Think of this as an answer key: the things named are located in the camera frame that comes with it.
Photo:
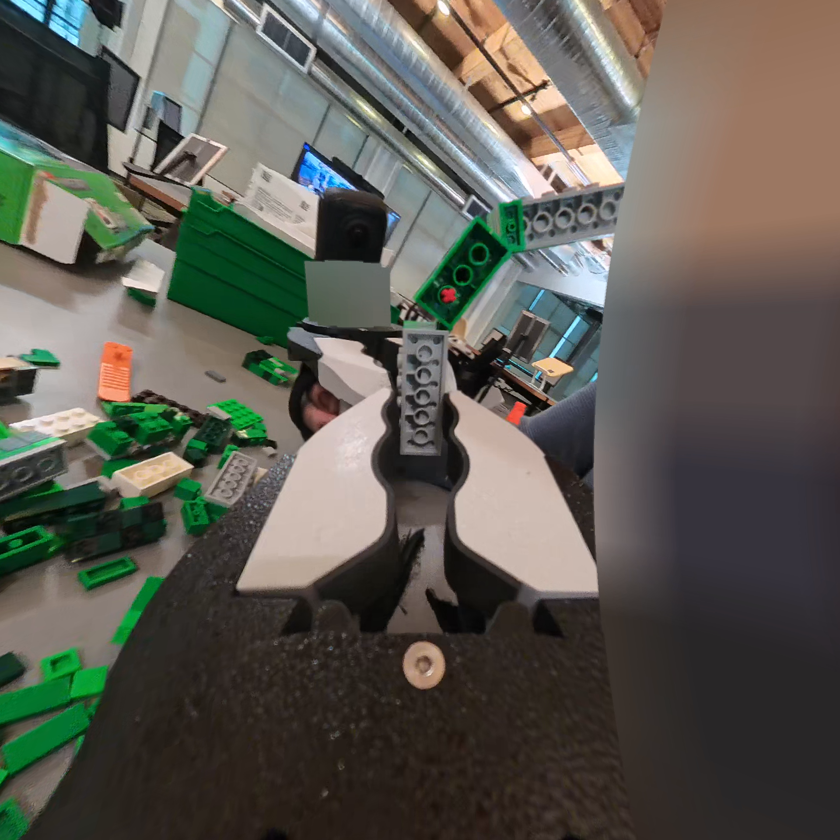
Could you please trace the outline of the black monitor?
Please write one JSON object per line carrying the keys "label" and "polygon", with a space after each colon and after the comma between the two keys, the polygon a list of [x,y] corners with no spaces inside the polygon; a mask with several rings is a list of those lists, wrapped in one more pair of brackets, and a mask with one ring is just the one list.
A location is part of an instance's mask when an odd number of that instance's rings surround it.
{"label": "black monitor", "polygon": [[103,172],[109,127],[127,128],[140,75],[106,47],[93,56],[1,2],[1,117]]}

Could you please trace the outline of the grey technic brick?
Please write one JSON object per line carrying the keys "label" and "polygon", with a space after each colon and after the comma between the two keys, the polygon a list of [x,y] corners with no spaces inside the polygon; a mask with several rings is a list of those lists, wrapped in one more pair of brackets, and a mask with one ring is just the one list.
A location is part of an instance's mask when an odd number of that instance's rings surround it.
{"label": "grey technic brick", "polygon": [[239,450],[230,454],[203,493],[205,502],[220,508],[231,508],[247,495],[258,466],[256,458]]}
{"label": "grey technic brick", "polygon": [[1,501],[54,480],[67,470],[67,442],[62,438],[7,431],[1,440]]}
{"label": "grey technic brick", "polygon": [[438,456],[443,446],[448,332],[403,330],[397,353],[400,454]]}
{"label": "grey technic brick", "polygon": [[625,186],[590,185],[502,203],[490,212],[487,224],[512,253],[603,239],[615,233]]}

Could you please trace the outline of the pile of loose green bricks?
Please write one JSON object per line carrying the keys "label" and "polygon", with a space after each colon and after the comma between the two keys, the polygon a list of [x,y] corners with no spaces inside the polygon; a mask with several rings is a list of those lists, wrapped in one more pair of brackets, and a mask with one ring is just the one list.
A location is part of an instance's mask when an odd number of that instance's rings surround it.
{"label": "pile of loose green bricks", "polygon": [[[223,509],[203,493],[226,458],[278,455],[266,411],[214,395],[196,428],[166,406],[102,402],[67,472],[2,501],[2,838],[20,838],[76,758],[106,680],[179,555]],[[164,452],[194,469],[153,497],[112,474]]]}

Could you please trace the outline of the white plastic bags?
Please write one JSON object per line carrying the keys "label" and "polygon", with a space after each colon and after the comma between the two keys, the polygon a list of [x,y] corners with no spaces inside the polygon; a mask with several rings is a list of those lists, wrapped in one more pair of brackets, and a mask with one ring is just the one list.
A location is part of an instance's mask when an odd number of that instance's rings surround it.
{"label": "white plastic bags", "polygon": [[313,258],[319,215],[319,196],[286,176],[258,163],[238,212],[291,247]]}

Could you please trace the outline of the green hollow brick block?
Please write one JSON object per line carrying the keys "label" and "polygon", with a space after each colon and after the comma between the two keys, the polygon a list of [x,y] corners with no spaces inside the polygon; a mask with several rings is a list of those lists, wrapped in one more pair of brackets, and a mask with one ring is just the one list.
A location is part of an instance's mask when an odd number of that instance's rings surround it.
{"label": "green hollow brick block", "polygon": [[414,302],[451,329],[510,257],[509,247],[476,217],[417,290]]}

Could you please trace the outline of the black studded plate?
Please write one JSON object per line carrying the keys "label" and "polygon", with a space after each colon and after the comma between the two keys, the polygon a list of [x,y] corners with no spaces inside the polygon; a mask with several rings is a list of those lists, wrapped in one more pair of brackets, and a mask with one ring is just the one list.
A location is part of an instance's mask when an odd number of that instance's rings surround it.
{"label": "black studded plate", "polygon": [[201,427],[209,417],[209,415],[205,412],[197,411],[196,409],[193,409],[185,404],[179,403],[165,395],[162,395],[149,389],[142,390],[133,394],[131,397],[131,401],[133,403],[142,403],[145,405],[153,406],[166,406],[172,408],[177,412],[189,417],[192,425],[196,428]]}

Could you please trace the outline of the person's right forearm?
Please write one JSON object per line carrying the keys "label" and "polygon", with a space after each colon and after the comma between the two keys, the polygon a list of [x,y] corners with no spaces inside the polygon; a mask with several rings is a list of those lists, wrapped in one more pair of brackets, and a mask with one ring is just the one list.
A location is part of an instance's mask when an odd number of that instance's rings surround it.
{"label": "person's right forearm", "polygon": [[518,425],[546,456],[588,484],[594,470],[596,387],[591,382]]}

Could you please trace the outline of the orange brick separator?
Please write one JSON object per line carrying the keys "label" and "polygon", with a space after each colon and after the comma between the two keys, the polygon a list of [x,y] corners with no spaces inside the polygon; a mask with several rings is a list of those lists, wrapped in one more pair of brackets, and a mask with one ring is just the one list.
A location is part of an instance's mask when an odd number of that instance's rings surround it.
{"label": "orange brick separator", "polygon": [[98,374],[98,399],[108,403],[131,401],[133,349],[108,341],[103,344]]}

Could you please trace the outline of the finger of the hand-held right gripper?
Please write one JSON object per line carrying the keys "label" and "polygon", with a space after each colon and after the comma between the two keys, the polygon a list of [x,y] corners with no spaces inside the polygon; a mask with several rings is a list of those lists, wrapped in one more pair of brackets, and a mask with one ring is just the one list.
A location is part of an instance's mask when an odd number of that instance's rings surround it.
{"label": "finger of the hand-held right gripper", "polygon": [[315,337],[320,351],[317,380],[322,388],[346,406],[354,406],[382,389],[391,391],[391,377],[364,351],[359,341]]}

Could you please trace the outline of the black and yellow brick build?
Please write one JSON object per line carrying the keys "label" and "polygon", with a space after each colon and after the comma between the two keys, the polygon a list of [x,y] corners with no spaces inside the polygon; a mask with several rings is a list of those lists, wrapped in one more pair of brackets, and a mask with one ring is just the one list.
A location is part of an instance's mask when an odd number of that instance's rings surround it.
{"label": "black and yellow brick build", "polygon": [[17,357],[1,358],[1,404],[16,401],[35,391],[39,368]]}

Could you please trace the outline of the white brick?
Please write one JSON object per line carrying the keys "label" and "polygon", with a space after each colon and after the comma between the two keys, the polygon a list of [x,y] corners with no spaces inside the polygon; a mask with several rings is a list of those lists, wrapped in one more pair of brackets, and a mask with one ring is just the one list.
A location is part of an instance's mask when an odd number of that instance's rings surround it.
{"label": "white brick", "polygon": [[18,432],[37,432],[48,437],[61,438],[68,447],[73,447],[87,439],[91,430],[102,422],[103,416],[75,407],[11,423],[9,428]]}

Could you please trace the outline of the stack of green bins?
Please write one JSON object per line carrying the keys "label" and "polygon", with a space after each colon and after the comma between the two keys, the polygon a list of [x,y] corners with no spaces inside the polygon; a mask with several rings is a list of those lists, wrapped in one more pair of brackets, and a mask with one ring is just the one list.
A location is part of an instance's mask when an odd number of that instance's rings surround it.
{"label": "stack of green bins", "polygon": [[288,330],[308,315],[311,260],[196,189],[182,217],[167,297],[286,348]]}

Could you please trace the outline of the person's right hand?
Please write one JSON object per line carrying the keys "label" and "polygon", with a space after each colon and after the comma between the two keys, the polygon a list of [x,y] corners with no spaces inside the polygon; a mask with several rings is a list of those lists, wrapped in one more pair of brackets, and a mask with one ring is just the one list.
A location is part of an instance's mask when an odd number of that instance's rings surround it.
{"label": "person's right hand", "polygon": [[301,418],[306,429],[317,433],[342,412],[341,400],[314,382],[301,402]]}

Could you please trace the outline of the cream brick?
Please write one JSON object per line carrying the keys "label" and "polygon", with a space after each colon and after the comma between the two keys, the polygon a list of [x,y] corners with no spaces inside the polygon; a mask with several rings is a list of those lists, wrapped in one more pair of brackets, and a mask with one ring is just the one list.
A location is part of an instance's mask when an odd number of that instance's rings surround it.
{"label": "cream brick", "polygon": [[193,469],[184,458],[166,451],[115,471],[111,483],[123,498],[153,498],[188,478]]}

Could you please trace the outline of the grey desk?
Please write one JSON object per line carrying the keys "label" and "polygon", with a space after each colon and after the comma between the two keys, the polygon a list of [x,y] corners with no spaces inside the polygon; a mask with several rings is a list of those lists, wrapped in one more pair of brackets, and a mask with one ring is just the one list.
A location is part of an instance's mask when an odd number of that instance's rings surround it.
{"label": "grey desk", "polygon": [[[243,332],[167,301],[153,312],[123,299],[119,267],[69,270],[2,247],[2,351],[55,352],[58,371],[39,377],[34,395],[2,410],[17,419],[83,406],[93,409],[102,345],[134,350],[135,377],[190,406],[226,395],[258,408],[287,438],[282,397],[238,370],[252,342]],[[236,579],[284,478],[273,468],[196,548],[170,536],[138,553],[145,571],[85,593],[55,557],[2,580],[2,653],[37,669],[49,654],[79,647],[85,663],[111,666],[104,700],[74,755],[72,744],[6,782],[31,818],[24,838],[265,838],[294,835],[303,802],[314,816],[333,807],[347,782],[369,795],[379,785],[331,762],[327,781],[292,778],[323,770],[309,749],[301,771],[283,770],[248,721],[285,714],[294,668],[309,657],[285,636],[291,602],[234,598]]]}

